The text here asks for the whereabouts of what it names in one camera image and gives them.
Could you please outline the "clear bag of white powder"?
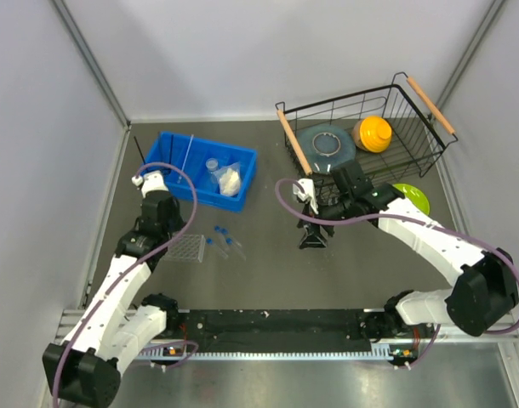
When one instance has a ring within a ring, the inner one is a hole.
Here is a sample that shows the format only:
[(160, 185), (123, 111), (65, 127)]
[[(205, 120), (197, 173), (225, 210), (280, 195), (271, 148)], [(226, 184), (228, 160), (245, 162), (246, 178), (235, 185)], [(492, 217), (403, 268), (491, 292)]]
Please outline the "clear bag of white powder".
[(239, 161), (214, 171), (214, 176), (218, 182), (221, 195), (232, 197), (239, 193), (242, 187), (241, 163)]

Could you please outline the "blue-capped test tube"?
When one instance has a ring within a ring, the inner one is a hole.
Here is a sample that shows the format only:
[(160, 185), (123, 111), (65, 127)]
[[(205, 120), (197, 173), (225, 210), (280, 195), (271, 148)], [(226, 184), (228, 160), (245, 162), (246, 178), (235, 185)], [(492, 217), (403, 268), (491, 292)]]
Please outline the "blue-capped test tube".
[(232, 251), (234, 251), (240, 258), (242, 258), (243, 260), (246, 260), (247, 257), (242, 249), (242, 244), (238, 241), (235, 241), (233, 238), (231, 237), (227, 237), (225, 239), (226, 243), (228, 244), (228, 246), (230, 247), (230, 249)]
[(228, 229), (222, 228), (221, 232), (226, 238), (231, 239), (233, 242), (237, 242), (237, 238)]
[(220, 238), (221, 246), (228, 251), (230, 246), (241, 247), (241, 243), (226, 229), (220, 227), (218, 225), (214, 226), (214, 231), (218, 234)]
[(223, 259), (228, 259), (228, 253), (222, 249), (219, 245), (217, 245), (211, 238), (206, 239), (206, 243), (215, 250)]

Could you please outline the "blue plastic divided bin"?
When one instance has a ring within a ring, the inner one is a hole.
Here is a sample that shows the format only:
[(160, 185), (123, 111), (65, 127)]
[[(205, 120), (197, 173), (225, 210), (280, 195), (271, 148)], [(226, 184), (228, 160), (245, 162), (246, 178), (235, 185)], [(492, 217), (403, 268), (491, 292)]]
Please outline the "blue plastic divided bin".
[[(173, 134), (174, 149), (171, 164), (181, 169), (190, 136), (170, 132), (160, 134), (163, 136), (163, 148), (166, 150), (169, 148), (170, 135)], [(155, 141), (145, 156), (145, 161), (147, 163), (163, 162), (159, 160), (159, 157), (159, 144)], [(235, 162), (241, 163), (242, 187), (237, 195), (232, 197), (221, 195), (218, 183), (213, 184), (210, 181), (205, 166), (205, 162), (209, 158), (217, 159), (220, 167)], [(248, 189), (256, 174), (257, 158), (256, 150), (195, 137), (185, 166), (185, 173), (196, 187), (197, 198), (201, 204), (239, 213), (245, 205)]]

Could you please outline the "lime green plate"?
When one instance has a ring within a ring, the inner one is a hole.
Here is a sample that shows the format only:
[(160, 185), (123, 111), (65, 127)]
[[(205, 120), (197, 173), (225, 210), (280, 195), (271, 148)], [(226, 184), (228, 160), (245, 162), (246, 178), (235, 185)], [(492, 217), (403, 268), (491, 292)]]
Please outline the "lime green plate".
[(422, 190), (411, 184), (404, 183), (393, 184), (393, 186), (400, 190), (422, 213), (425, 215), (430, 214), (431, 205), (429, 199)]

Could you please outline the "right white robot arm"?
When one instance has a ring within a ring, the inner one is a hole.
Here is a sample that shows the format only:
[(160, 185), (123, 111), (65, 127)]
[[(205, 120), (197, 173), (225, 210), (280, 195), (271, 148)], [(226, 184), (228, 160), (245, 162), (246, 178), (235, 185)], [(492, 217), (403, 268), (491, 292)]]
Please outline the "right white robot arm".
[(300, 247), (325, 247), (336, 225), (363, 218), (408, 246), (449, 285), (447, 290), (407, 290), (392, 297), (384, 316), (390, 334), (401, 337), (430, 323), (451, 324), (479, 337), (519, 304), (519, 285), (507, 253), (445, 229), (395, 186), (373, 185), (355, 161), (336, 167), (333, 179), (339, 194), (324, 204), (317, 203), (312, 179), (302, 178), (293, 186), (304, 205)]

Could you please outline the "glass bulb tube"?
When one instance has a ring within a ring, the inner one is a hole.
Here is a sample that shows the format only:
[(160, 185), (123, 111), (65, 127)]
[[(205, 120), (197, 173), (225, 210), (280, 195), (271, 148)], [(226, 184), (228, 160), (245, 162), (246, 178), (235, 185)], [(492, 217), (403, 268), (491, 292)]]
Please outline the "glass bulb tube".
[[(182, 163), (182, 167), (181, 167), (181, 172), (182, 172), (182, 173), (185, 171), (185, 166), (186, 166), (186, 164), (187, 164), (188, 157), (189, 157), (189, 155), (190, 155), (191, 145), (192, 145), (192, 143), (193, 143), (194, 138), (195, 138), (195, 134), (192, 134), (192, 135), (190, 136), (189, 143), (188, 143), (188, 145), (187, 145), (187, 147), (186, 147), (185, 157), (184, 157), (184, 161), (183, 161), (183, 163)], [(182, 179), (183, 179), (182, 174), (180, 174), (177, 183), (180, 184)]]

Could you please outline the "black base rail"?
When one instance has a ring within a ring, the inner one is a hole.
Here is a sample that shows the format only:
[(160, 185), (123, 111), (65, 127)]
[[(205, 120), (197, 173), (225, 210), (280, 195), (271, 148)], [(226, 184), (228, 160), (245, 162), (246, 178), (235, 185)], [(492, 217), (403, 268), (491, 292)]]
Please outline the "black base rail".
[(415, 362), (436, 343), (473, 343), (456, 326), (399, 326), (379, 309), (193, 309), (171, 310), (165, 331), (148, 335), (138, 346), (128, 324), (151, 323), (146, 308), (130, 310), (116, 339), (108, 343), (111, 357), (129, 362), (173, 364), (185, 357), (224, 360), (358, 360)]

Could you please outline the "blue-grey ceramic plate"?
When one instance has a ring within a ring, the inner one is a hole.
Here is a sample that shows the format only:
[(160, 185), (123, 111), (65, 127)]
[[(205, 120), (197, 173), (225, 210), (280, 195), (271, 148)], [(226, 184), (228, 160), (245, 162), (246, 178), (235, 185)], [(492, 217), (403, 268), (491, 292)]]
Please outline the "blue-grey ceramic plate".
[(313, 173), (330, 174), (335, 167), (356, 158), (356, 144), (341, 127), (308, 127), (298, 131), (297, 140)]

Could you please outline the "clear plastic well plate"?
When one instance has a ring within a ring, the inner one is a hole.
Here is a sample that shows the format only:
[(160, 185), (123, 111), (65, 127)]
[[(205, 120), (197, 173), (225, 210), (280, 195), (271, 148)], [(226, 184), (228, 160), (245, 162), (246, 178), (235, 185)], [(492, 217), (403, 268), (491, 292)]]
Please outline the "clear plastic well plate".
[(201, 263), (205, 252), (204, 235), (182, 235), (162, 256), (163, 261)]

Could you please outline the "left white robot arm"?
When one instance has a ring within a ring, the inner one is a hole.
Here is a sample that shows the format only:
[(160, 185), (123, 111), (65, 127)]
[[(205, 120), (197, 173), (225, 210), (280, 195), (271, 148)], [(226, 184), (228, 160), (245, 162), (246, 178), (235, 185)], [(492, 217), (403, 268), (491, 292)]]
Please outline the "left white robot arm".
[(80, 321), (43, 352), (54, 406), (62, 400), (109, 406), (142, 349), (156, 335), (171, 337), (179, 330), (180, 317), (164, 296), (154, 296), (134, 316), (126, 316), (168, 243), (186, 227), (177, 199), (165, 187), (144, 191), (140, 209), (134, 227), (117, 243), (106, 277)]

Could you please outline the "orange ribbed bowl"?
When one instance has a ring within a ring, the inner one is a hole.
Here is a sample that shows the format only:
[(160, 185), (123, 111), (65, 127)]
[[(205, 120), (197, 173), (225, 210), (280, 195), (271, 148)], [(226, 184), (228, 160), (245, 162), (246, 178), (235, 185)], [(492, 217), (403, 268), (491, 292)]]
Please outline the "orange ribbed bowl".
[(368, 116), (352, 129), (351, 136), (356, 146), (371, 153), (382, 153), (392, 140), (390, 123), (380, 116)]

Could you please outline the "black wire ring stand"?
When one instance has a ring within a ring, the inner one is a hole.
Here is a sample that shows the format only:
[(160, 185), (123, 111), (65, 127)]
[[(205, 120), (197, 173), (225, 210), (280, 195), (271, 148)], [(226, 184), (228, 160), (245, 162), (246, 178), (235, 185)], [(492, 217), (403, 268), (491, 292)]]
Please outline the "black wire ring stand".
[[(133, 136), (133, 141), (135, 143), (136, 149), (140, 155), (140, 159), (142, 160), (142, 163), (145, 164), (145, 155), (143, 154), (143, 151), (140, 146), (140, 142), (136, 135)], [(167, 164), (171, 164), (173, 161), (173, 149), (174, 149), (174, 136), (173, 134), (170, 135), (170, 143), (168, 150), (163, 148), (163, 136), (159, 133), (157, 135), (157, 143), (159, 144), (160, 149), (160, 162), (166, 162)]]

